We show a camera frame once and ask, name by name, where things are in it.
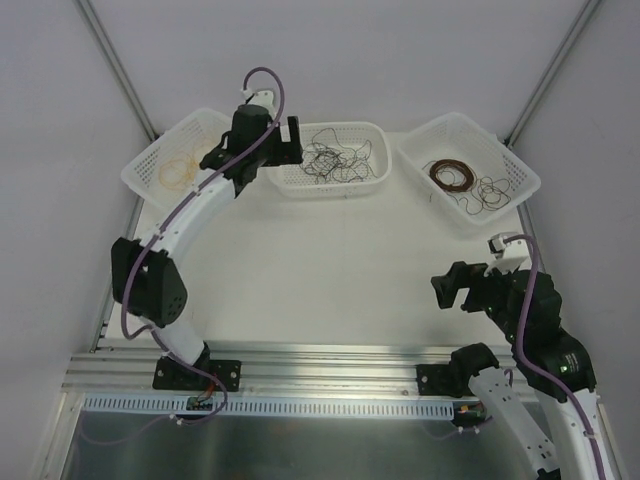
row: white tabletop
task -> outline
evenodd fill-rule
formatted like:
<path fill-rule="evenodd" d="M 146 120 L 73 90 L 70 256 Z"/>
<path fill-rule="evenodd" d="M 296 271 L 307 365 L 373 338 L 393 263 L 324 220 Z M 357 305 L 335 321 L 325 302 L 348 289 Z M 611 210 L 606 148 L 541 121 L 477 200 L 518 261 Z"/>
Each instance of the white tabletop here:
<path fill-rule="evenodd" d="M 518 214 L 462 232 L 410 182 L 397 155 L 394 162 L 380 190 L 348 199 L 289 199 L 262 171 L 179 267 L 196 331 L 238 342 L 505 345 L 484 314 L 460 311 L 462 292 L 440 310 L 430 279 L 457 260 L 489 262 L 487 239 L 522 231 Z M 137 235 L 158 218 L 145 204 Z M 107 338 L 122 338 L 119 318 L 116 304 Z"/>

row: gray corner beam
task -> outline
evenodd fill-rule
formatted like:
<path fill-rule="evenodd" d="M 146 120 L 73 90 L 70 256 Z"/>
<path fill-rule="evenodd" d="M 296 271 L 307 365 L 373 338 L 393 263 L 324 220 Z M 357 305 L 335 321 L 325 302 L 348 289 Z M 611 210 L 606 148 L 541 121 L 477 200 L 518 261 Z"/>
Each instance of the gray corner beam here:
<path fill-rule="evenodd" d="M 565 61 L 569 57 L 573 47 L 582 34 L 584 33 L 586 27 L 589 25 L 591 20 L 593 19 L 593 15 L 598 9 L 598 7 L 604 3 L 604 0 L 586 0 L 580 12 L 574 19 L 571 27 L 569 27 L 569 31 L 562 39 L 560 46 L 557 48 L 551 61 L 547 65 L 547 68 L 544 70 L 540 80 L 538 80 L 538 84 L 536 85 L 533 93 L 527 100 L 527 103 L 520 113 L 518 117 L 518 121 L 516 122 L 513 130 L 509 134 L 509 136 L 505 140 L 505 145 L 507 148 L 512 149 L 513 145 L 518 141 L 522 131 L 529 123 L 533 113 L 536 111 L 538 105 L 544 98 L 545 94 L 549 90 L 549 87 L 553 83 L 553 80 L 560 72 L 562 66 L 565 64 Z"/>
<path fill-rule="evenodd" d="M 131 106 L 131 109 L 140 123 L 140 126 L 144 130 L 144 133 L 148 137 L 149 142 L 153 142 L 158 138 L 158 135 L 153 129 L 151 120 L 149 120 L 149 116 L 147 115 L 138 94 L 133 88 L 131 80 L 129 80 L 129 76 L 122 66 L 122 62 L 120 62 L 118 54 L 113 48 L 111 40 L 109 39 L 95 8 L 93 8 L 90 0 L 74 0 L 74 3 L 78 7 L 80 14 L 86 21 L 89 30 L 96 39 L 98 47 L 107 61 L 107 65 L 113 73 L 118 86 L 122 89 L 127 102 Z"/>

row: white plastic basket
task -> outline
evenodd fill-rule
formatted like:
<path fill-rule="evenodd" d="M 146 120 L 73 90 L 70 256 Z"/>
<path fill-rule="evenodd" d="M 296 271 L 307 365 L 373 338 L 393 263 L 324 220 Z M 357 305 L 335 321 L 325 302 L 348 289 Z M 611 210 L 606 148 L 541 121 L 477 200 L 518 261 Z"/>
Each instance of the white plastic basket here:
<path fill-rule="evenodd" d="M 287 197 L 318 198 L 365 195 L 378 188 L 391 173 L 389 143 L 384 132 L 372 123 L 330 122 L 300 125 L 302 148 L 308 151 L 312 139 L 332 148 L 359 149 L 365 142 L 371 142 L 371 153 L 367 161 L 372 174 L 357 182 L 338 183 L 329 180 L 325 183 L 324 180 L 318 181 L 317 177 L 306 174 L 300 165 L 268 168 L 267 176 Z"/>
<path fill-rule="evenodd" d="M 220 137 L 231 128 L 231 119 L 208 108 L 196 110 L 131 161 L 122 180 L 146 201 L 167 212 L 195 178 L 198 164 Z"/>
<path fill-rule="evenodd" d="M 454 220 L 466 226 L 480 227 L 496 220 L 540 188 L 538 175 L 495 135 L 460 113 L 443 115 L 414 130 L 398 144 L 398 153 L 403 169 L 424 187 L 429 198 L 439 200 Z M 480 202 L 474 205 L 472 197 L 466 202 L 462 199 L 469 194 L 450 195 L 443 191 L 428 174 L 429 165 L 442 159 L 463 161 L 477 178 L 505 179 L 500 188 L 508 193 L 510 201 L 497 210 L 485 210 Z"/>

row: tangled wire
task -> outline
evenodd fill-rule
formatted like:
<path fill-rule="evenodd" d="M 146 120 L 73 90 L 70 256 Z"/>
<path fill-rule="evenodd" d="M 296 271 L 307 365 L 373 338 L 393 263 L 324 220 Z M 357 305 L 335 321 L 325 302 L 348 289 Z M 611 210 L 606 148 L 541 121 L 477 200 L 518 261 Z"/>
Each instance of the tangled wire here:
<path fill-rule="evenodd" d="M 163 163 L 158 169 L 158 181 L 168 190 L 182 192 L 191 185 L 200 171 L 200 161 L 213 147 L 219 139 L 216 135 L 208 133 L 200 141 L 187 151 L 178 152 L 175 157 Z"/>
<path fill-rule="evenodd" d="M 459 160 L 433 161 L 423 170 L 470 216 L 495 212 L 511 202 L 509 179 L 478 178 L 471 167 Z"/>
<path fill-rule="evenodd" d="M 316 133 L 305 147 L 300 168 L 315 177 L 316 184 L 363 182 L 371 177 L 377 178 L 369 165 L 371 150 L 369 140 L 358 148 L 346 147 L 338 140 L 335 129 L 325 128 Z"/>

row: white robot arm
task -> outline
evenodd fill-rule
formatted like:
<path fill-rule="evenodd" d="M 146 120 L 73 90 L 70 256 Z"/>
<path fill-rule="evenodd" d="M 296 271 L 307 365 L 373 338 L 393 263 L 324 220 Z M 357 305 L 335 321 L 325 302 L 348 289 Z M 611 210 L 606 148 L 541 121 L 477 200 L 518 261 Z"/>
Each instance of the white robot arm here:
<path fill-rule="evenodd" d="M 520 270 L 534 249 L 532 272 Z M 554 443 L 540 430 L 505 382 L 498 361 L 484 344 L 463 347 L 447 368 L 428 378 L 433 392 L 459 397 L 470 390 L 495 419 L 531 480 L 613 480 L 600 431 L 595 376 L 584 346 L 560 327 L 562 299 L 551 277 L 537 273 L 532 238 L 502 233 L 489 240 L 495 260 L 455 262 L 433 277 L 440 308 L 453 305 L 468 288 L 462 309 L 484 311 L 513 344 L 518 368 L 536 392 Z"/>
<path fill-rule="evenodd" d="M 267 71 L 278 82 L 280 108 L 275 117 L 273 92 L 253 93 L 246 87 L 256 71 Z M 182 315 L 187 291 L 178 265 L 202 228 L 255 179 L 258 168 L 302 163 L 298 119 L 288 117 L 286 125 L 279 124 L 284 92 L 277 76 L 265 68 L 252 70 L 243 94 L 246 103 L 234 114 L 231 130 L 202 159 L 192 189 L 175 209 L 141 238 L 120 238 L 111 249 L 113 296 L 123 305 L 123 324 L 126 312 L 140 317 L 171 353 L 166 360 L 178 360 L 171 368 L 177 376 L 184 374 L 184 389 L 207 385 L 205 378 L 184 367 L 208 371 L 209 350 Z"/>

